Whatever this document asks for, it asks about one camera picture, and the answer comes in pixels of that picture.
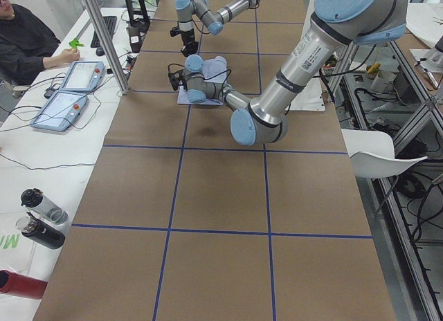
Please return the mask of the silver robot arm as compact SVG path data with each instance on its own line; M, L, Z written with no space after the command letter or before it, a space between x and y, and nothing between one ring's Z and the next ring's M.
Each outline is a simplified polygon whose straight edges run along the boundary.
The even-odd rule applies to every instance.
M310 26L264 92L250 99L226 82L207 80L203 59L187 56L183 83L188 99L217 99L233 110L230 132L241 145L274 143L287 133L285 110L340 46L380 44L406 29L408 0L314 0Z
M177 26L170 31L170 36L181 36L184 57L196 54L199 42L195 37L194 19L196 16L211 35L218 35L224 25L244 11L256 9L261 0L234 0L212 11L208 0L174 0L177 13Z

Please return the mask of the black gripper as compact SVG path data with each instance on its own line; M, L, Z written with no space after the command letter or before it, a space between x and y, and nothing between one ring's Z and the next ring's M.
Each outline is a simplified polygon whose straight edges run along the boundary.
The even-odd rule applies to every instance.
M183 42L183 48L181 49L181 53L183 54L184 57L188 57L190 55L189 50L192 50L192 54L197 53L197 51L199 50L200 43L196 40L194 30L182 30L181 39Z

